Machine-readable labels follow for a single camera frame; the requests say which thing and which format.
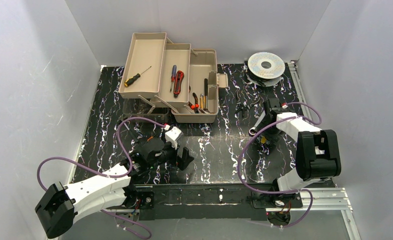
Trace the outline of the silver wrench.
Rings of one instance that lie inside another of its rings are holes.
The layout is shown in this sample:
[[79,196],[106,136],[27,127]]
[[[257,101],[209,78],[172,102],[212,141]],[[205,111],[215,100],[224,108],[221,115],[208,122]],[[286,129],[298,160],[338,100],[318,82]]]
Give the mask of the silver wrench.
[[258,133],[262,128],[264,128],[266,126],[266,123],[264,120],[265,117],[266,117],[266,112],[263,111],[261,113],[261,115],[258,117],[258,119],[255,122],[255,124],[253,125],[253,127],[251,127],[248,130],[248,134],[250,137],[253,137],[256,133]]

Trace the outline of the blue red screwdriver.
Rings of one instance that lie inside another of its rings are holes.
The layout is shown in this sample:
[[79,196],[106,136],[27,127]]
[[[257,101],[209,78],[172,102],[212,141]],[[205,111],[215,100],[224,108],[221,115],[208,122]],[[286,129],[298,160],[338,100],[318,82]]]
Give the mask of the blue red screwdriver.
[[173,65],[172,72],[171,72],[170,92],[173,89],[173,85],[174,85],[174,82],[175,82],[175,79],[176,79],[176,72],[177,72],[177,66]]

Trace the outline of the translucent brown beige tool box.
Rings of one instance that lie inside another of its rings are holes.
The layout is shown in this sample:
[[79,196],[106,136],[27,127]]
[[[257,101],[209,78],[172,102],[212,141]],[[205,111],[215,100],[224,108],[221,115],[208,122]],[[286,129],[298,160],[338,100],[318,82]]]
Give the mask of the translucent brown beige tool box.
[[[218,71],[217,52],[211,48],[193,48],[189,43],[174,43],[165,32],[133,33],[121,84],[118,89],[124,100],[123,113],[127,117],[145,117],[155,121],[211,124],[219,112],[221,89],[228,87],[228,76]],[[171,75],[182,71],[184,78],[178,98],[174,98]],[[129,87],[124,82],[143,73]],[[200,108],[200,94],[204,95],[204,80],[208,79],[208,111]],[[198,96],[199,113],[188,107],[194,104],[192,93]]]

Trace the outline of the yellow black utility knife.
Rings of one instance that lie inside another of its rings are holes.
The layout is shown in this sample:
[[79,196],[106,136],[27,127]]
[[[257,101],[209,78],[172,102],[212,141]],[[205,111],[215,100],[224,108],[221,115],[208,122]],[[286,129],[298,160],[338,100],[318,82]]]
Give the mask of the yellow black utility knife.
[[203,94],[200,94],[199,101],[200,101],[199,108],[204,110],[205,109],[205,96]]

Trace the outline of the yellow black screwdriver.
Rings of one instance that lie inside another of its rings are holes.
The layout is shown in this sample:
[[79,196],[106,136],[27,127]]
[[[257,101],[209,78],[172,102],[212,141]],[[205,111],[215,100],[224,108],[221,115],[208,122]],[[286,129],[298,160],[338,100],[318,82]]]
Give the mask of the yellow black screwdriver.
[[152,67],[152,66],[149,66],[149,67],[148,67],[147,69],[145,69],[143,72],[137,73],[137,74],[134,75],[133,77],[127,79],[127,80],[124,82],[124,86],[125,86],[126,88],[129,87],[129,86],[131,86],[135,81],[137,81],[137,80],[141,77],[142,74],[144,74],[145,72],[147,72],[151,67]]

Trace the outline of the orange black pliers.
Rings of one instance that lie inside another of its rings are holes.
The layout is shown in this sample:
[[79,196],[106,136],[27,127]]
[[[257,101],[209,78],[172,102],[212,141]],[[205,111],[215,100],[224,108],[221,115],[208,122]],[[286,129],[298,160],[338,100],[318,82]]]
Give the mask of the orange black pliers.
[[192,93],[193,99],[194,99],[194,104],[192,104],[190,101],[188,102],[188,107],[194,111],[196,114],[199,113],[199,101],[198,101],[198,96],[195,92]]

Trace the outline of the red black cutter tool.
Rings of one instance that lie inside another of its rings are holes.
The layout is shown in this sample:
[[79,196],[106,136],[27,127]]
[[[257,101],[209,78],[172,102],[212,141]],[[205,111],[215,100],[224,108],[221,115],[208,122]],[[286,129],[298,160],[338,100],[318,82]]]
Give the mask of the red black cutter tool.
[[178,98],[179,94],[181,93],[182,90],[182,82],[184,79],[184,73],[181,70],[178,70],[176,72],[176,75],[174,77],[174,88],[173,88],[173,97]]

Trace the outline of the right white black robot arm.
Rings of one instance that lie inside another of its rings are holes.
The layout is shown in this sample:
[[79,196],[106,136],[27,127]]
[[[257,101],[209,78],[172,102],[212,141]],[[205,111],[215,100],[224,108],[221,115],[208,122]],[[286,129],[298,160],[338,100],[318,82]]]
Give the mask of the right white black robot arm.
[[250,131],[259,133],[261,143],[272,148],[284,136],[296,142],[294,168],[273,181],[270,194],[260,194],[272,205],[287,204],[297,198],[297,190],[341,173],[336,132],[318,128],[310,118],[298,115],[278,99],[264,102],[263,113]]

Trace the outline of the yellow hex key set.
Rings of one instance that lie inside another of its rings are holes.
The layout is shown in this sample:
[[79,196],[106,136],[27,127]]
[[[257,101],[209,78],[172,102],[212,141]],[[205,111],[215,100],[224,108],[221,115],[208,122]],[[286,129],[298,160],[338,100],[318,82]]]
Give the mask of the yellow hex key set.
[[266,137],[262,136],[260,139],[260,143],[270,145],[270,140],[268,140]]

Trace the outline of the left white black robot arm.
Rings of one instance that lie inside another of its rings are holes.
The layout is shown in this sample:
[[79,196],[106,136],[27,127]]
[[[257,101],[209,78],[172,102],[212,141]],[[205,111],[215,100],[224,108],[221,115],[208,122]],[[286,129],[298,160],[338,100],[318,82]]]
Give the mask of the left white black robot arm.
[[152,209],[154,193],[139,192],[133,185],[159,165],[170,164],[185,170],[194,160],[187,147],[179,148],[161,138],[140,143],[131,153],[133,168],[129,175],[127,159],[116,164],[102,175],[95,175],[81,182],[48,187],[35,207],[35,212],[49,239],[66,233],[78,220],[111,207]]

